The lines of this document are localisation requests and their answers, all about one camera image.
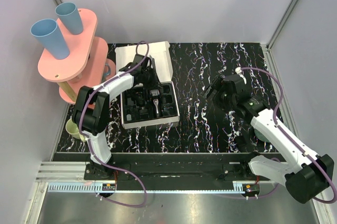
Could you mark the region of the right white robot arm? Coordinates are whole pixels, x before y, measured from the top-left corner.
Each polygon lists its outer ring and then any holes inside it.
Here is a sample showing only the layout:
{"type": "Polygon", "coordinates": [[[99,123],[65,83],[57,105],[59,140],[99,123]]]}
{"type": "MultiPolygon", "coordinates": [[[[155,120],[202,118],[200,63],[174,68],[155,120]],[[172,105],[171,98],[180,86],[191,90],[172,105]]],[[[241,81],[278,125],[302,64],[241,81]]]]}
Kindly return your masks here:
{"type": "Polygon", "coordinates": [[[249,123],[258,135],[271,143],[285,159],[282,164],[260,154],[239,166],[245,180],[262,176],[284,186],[299,203],[314,199],[330,186],[334,161],[325,154],[320,156],[301,142],[276,117],[274,111],[259,95],[252,95],[242,75],[225,78],[217,76],[203,92],[223,112],[235,112],[249,123]]]}

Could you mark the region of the black comb attachment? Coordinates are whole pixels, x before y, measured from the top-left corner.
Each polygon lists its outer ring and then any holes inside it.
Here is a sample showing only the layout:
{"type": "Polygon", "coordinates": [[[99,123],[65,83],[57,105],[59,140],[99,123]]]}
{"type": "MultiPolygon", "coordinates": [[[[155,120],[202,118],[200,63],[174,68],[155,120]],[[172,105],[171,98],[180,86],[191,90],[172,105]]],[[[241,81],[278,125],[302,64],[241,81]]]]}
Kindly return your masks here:
{"type": "Polygon", "coordinates": [[[236,136],[235,137],[235,143],[239,150],[246,147],[246,139],[244,136],[236,136]]]}
{"type": "Polygon", "coordinates": [[[149,111],[146,108],[142,108],[139,110],[139,116],[141,120],[148,120],[149,119],[149,111]]]}

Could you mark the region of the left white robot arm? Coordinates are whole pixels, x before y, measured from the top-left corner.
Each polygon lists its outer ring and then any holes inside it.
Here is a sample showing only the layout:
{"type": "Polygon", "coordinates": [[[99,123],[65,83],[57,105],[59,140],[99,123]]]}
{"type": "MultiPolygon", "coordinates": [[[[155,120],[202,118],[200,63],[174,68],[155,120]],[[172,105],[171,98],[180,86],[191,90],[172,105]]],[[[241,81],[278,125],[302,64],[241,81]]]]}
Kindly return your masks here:
{"type": "Polygon", "coordinates": [[[110,179],[114,172],[114,167],[108,164],[112,154],[105,134],[110,119],[110,103],[136,85],[148,89],[156,89],[160,85],[153,57],[136,54],[134,60],[112,78],[94,87],[82,86],[79,90],[72,121],[88,142],[91,159],[98,164],[95,173],[103,180],[110,179]]]}

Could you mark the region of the small white oil bottle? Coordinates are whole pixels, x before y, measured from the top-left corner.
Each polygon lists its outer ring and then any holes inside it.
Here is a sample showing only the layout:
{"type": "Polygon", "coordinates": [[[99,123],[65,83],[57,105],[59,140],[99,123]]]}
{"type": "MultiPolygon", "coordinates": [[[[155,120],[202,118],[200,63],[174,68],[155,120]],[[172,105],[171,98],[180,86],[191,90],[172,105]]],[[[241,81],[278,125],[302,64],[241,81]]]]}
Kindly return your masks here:
{"type": "Polygon", "coordinates": [[[127,121],[131,121],[132,120],[132,115],[131,114],[127,114],[126,115],[126,120],[127,121]]]}

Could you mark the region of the white clipper kit box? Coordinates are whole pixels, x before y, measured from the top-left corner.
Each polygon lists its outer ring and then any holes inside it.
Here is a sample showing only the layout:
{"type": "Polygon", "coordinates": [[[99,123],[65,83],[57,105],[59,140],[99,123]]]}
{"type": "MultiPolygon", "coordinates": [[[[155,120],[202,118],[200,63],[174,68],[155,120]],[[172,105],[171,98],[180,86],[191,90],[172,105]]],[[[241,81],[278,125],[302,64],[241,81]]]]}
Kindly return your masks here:
{"type": "Polygon", "coordinates": [[[136,69],[134,87],[120,95],[123,128],[177,126],[180,112],[172,82],[169,47],[169,42],[165,41],[124,46],[115,50],[118,70],[132,68],[147,55],[145,62],[136,69]]]}

